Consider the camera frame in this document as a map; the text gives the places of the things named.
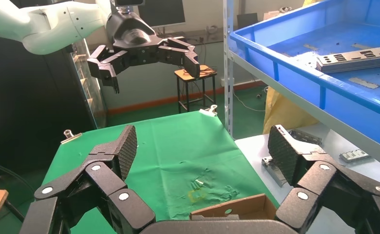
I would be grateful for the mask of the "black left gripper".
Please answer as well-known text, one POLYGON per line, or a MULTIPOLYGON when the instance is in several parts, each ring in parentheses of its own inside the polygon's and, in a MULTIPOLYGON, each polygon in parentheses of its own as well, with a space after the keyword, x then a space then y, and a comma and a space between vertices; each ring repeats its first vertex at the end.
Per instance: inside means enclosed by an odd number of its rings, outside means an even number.
POLYGON ((189 75, 200 78, 195 47, 184 37, 161 39, 136 13, 112 13, 106 23, 113 49, 98 46, 87 59, 92 77, 103 86, 120 93, 117 75, 130 66, 162 62, 184 67, 189 75))

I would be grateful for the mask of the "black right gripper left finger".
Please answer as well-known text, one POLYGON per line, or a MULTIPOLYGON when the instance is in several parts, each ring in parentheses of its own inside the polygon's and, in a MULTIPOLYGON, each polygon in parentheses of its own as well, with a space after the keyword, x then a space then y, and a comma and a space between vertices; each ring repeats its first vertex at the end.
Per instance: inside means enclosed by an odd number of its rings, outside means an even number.
POLYGON ((116 140, 96 145, 77 168, 35 191, 20 232, 68 234, 86 212, 97 208, 116 233, 140 233, 155 222, 155 214, 125 181, 136 151, 132 125, 116 140))

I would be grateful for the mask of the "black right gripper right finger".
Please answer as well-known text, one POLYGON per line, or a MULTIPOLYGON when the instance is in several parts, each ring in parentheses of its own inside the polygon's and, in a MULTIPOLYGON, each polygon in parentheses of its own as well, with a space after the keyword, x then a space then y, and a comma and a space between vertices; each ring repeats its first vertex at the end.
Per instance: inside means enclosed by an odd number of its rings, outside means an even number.
POLYGON ((276 220, 304 234, 321 208, 335 212, 357 234, 380 234, 380 182, 337 163, 319 145, 271 127, 268 151, 292 190, 276 220))

